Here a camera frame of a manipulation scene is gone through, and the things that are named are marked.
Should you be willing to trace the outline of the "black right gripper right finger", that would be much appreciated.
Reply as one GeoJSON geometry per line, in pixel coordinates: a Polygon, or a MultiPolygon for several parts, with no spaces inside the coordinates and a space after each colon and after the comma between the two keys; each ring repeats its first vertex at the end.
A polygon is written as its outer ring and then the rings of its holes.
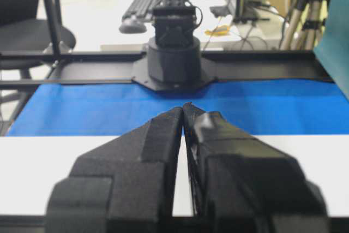
{"type": "Polygon", "coordinates": [[[213,232],[326,232],[319,187],[293,156],[186,103],[184,131],[196,213],[213,232]]]}

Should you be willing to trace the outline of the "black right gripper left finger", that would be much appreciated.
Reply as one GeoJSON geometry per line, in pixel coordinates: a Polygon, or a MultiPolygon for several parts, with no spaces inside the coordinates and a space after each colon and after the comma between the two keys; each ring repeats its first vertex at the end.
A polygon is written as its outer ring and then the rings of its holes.
{"type": "Polygon", "coordinates": [[[79,156],[57,182],[46,232],[159,232],[172,215],[182,108],[79,156]]]}

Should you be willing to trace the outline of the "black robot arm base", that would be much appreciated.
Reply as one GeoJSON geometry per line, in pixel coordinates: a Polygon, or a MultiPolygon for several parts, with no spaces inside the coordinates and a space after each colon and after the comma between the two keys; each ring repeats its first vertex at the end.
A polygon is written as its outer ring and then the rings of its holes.
{"type": "Polygon", "coordinates": [[[154,7],[155,36],[133,64],[132,81],[154,91],[192,90],[213,81],[213,62],[202,57],[196,7],[186,0],[161,0],[154,7]]]}

